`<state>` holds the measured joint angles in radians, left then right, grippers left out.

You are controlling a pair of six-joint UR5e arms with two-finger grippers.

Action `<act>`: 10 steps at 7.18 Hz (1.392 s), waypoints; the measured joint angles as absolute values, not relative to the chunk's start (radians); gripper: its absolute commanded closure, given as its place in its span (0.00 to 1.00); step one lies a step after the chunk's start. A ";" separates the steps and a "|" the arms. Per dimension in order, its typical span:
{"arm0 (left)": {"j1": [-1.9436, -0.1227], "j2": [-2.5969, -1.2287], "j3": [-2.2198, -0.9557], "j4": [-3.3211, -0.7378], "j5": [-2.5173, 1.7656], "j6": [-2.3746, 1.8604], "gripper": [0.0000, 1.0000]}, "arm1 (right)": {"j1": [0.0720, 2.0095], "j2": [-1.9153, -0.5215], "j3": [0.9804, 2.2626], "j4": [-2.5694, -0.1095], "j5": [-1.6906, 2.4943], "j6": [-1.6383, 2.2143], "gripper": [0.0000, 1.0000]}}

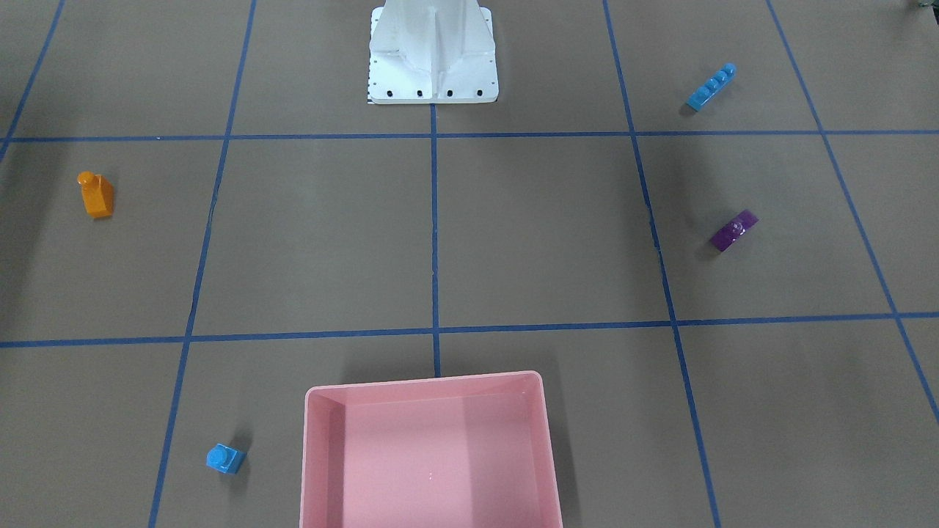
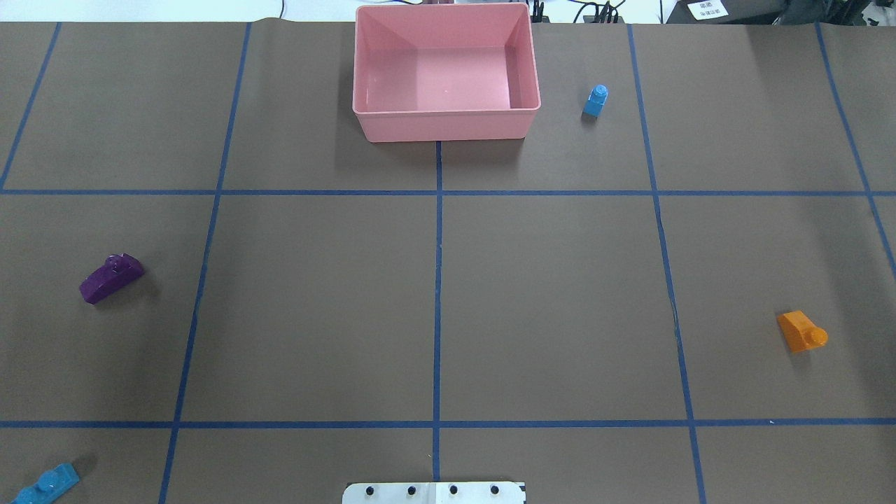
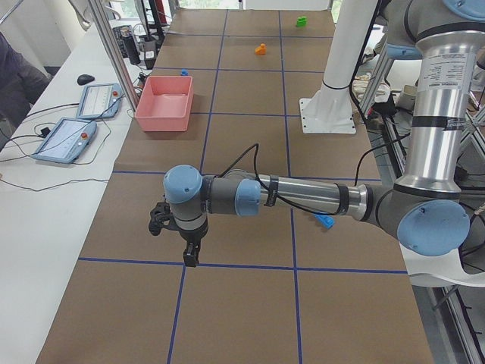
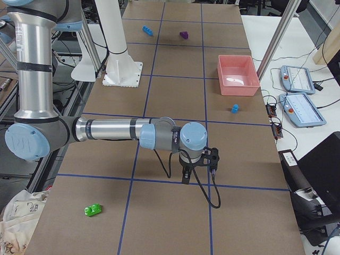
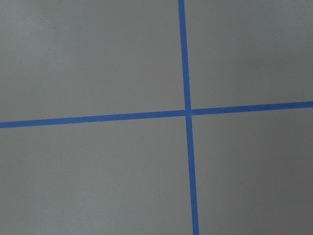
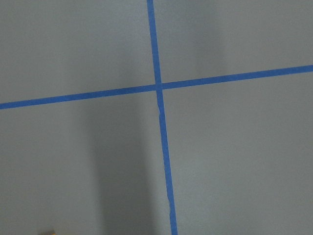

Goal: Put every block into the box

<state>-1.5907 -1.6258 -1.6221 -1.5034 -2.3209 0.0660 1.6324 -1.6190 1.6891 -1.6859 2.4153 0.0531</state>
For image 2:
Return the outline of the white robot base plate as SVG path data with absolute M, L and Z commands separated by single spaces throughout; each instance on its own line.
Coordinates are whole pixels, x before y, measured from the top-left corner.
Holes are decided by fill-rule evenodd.
M 368 482 L 350 484 L 342 503 L 526 503 L 523 482 Z

